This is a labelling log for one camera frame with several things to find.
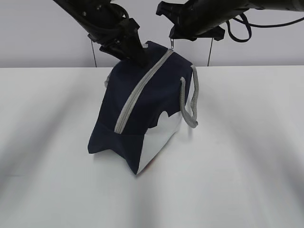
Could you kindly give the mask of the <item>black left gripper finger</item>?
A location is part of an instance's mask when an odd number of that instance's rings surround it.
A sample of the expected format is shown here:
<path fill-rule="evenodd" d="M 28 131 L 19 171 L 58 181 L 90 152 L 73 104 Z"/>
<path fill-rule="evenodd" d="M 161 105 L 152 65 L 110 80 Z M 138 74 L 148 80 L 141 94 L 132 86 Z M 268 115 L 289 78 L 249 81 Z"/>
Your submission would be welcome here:
<path fill-rule="evenodd" d="M 137 34 L 133 36 L 124 36 L 119 47 L 123 55 L 121 59 L 131 60 L 140 67 L 148 65 L 148 57 Z"/>
<path fill-rule="evenodd" d="M 101 46 L 99 50 L 119 60 L 131 60 L 134 63 L 138 63 L 137 59 L 133 56 L 134 46 L 132 45 L 113 45 L 107 47 Z"/>

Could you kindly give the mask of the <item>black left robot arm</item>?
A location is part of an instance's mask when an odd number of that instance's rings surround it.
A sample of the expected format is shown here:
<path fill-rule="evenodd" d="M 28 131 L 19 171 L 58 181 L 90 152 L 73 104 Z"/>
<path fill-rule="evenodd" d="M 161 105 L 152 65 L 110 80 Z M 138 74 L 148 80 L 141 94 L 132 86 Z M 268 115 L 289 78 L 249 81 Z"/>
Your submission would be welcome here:
<path fill-rule="evenodd" d="M 140 41 L 140 26 L 127 11 L 110 0 L 56 0 L 88 33 L 92 42 L 119 60 L 131 60 L 144 67 L 148 57 Z"/>

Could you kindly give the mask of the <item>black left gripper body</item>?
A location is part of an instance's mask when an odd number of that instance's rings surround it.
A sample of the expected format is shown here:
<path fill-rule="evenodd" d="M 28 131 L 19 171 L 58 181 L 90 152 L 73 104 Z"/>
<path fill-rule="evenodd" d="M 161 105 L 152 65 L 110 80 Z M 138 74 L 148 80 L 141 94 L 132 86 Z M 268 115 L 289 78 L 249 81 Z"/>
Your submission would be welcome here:
<path fill-rule="evenodd" d="M 124 36 L 138 35 L 139 25 L 133 18 L 110 22 L 104 18 L 87 16 L 88 37 L 101 46 L 119 46 Z"/>

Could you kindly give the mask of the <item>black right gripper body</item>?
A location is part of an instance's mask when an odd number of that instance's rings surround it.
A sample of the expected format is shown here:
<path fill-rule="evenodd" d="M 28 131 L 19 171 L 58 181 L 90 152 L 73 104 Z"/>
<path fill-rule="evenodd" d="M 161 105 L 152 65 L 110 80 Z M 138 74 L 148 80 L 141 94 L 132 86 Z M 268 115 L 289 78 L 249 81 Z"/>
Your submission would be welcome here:
<path fill-rule="evenodd" d="M 184 4 L 161 1 L 156 15 L 164 15 L 173 23 L 169 38 L 195 41 L 198 38 L 213 38 L 220 41 L 224 38 L 225 30 L 222 23 L 220 0 L 189 0 Z"/>

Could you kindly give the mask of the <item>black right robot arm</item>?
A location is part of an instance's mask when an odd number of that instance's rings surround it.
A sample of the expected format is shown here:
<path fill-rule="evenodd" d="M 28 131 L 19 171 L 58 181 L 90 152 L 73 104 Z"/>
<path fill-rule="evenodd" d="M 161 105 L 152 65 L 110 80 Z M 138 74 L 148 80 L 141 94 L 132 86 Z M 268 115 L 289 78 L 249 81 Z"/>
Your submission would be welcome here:
<path fill-rule="evenodd" d="M 238 39 L 232 35 L 229 20 L 240 16 L 246 25 L 249 37 L 252 36 L 249 22 L 244 14 L 249 9 L 286 10 L 303 12 L 302 0 L 189 0 L 184 4 L 161 1 L 156 15 L 164 15 L 174 26 L 169 37 L 195 41 L 198 38 L 222 40 L 225 30 L 220 27 L 226 23 L 230 37 L 236 42 L 247 42 L 249 39 Z"/>

